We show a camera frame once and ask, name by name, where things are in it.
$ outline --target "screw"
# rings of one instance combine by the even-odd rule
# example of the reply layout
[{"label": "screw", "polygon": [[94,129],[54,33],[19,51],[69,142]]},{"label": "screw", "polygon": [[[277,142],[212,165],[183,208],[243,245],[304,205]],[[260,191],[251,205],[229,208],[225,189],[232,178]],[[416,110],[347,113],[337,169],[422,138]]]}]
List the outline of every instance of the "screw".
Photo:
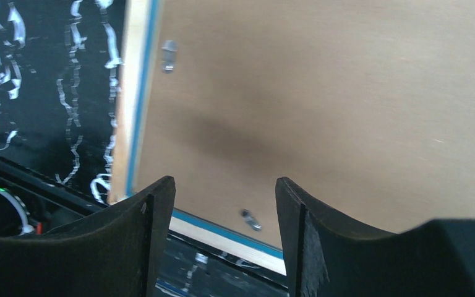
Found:
[{"label": "screw", "polygon": [[252,216],[252,213],[246,209],[241,210],[241,216],[245,219],[245,222],[254,230],[254,231],[261,231],[261,225],[257,222],[257,220]]}]

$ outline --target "wooden board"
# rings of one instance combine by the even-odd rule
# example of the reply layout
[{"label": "wooden board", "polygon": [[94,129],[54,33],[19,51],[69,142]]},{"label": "wooden board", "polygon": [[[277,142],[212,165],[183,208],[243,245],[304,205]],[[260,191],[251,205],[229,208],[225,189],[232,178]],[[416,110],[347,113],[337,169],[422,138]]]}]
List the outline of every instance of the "wooden board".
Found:
[{"label": "wooden board", "polygon": [[166,0],[169,39],[134,191],[278,247],[280,176],[390,231],[475,217],[475,1]]}]

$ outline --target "black surface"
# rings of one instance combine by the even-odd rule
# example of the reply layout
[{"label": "black surface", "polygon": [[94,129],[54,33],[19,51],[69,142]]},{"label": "black surface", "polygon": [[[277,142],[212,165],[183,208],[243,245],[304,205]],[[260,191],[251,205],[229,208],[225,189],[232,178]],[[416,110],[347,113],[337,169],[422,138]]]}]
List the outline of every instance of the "black surface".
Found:
[{"label": "black surface", "polygon": [[0,156],[88,200],[109,185],[125,5],[0,0]]},{"label": "black surface", "polygon": [[432,220],[394,235],[276,184],[292,297],[475,296],[475,220]]},{"label": "black surface", "polygon": [[287,296],[282,283],[265,276],[281,275],[276,277],[277,273],[228,253],[207,251],[204,246],[186,236],[169,233],[163,255],[166,264],[161,267],[156,284],[157,296]]},{"label": "black surface", "polygon": [[174,179],[42,235],[0,237],[0,296],[151,297]]}]

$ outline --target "wooden frame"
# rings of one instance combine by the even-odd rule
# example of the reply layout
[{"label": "wooden frame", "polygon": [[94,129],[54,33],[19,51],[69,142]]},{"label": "wooden frame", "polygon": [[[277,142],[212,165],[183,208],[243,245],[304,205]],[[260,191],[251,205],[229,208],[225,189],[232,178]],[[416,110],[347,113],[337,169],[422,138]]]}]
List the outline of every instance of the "wooden frame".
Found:
[{"label": "wooden frame", "polygon": [[118,96],[116,146],[108,203],[130,195],[137,172],[137,141],[145,119],[156,57],[161,0],[128,0],[123,38],[121,92]]}]

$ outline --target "wooden edge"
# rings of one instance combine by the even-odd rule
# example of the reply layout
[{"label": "wooden edge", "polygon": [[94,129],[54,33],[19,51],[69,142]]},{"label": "wooden edge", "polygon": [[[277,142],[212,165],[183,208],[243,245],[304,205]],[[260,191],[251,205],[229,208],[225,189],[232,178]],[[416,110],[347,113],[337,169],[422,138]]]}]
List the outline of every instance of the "wooden edge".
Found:
[{"label": "wooden edge", "polygon": [[271,256],[244,244],[237,243],[231,239],[194,226],[178,218],[172,217],[169,229],[256,265],[265,267],[266,269],[286,275],[285,262],[283,262],[283,259]]},{"label": "wooden edge", "polygon": [[[138,103],[140,93],[144,93],[143,98],[148,98],[152,81],[152,71],[148,72],[146,78],[143,77],[143,68],[152,67],[155,60],[156,38],[153,39],[150,59],[145,65],[145,52],[147,46],[149,21],[152,14],[153,1],[161,0],[128,0],[126,19],[123,34],[122,60],[121,66],[121,91],[117,99],[117,128],[116,128],[116,146],[113,150],[112,175],[110,179],[110,191],[108,193],[108,203],[114,204],[126,198],[127,189],[131,185],[127,184],[128,176],[131,170],[137,171],[137,168],[131,166],[132,143],[135,136],[135,119],[138,113]],[[154,35],[158,34],[159,29],[155,28]]]}]

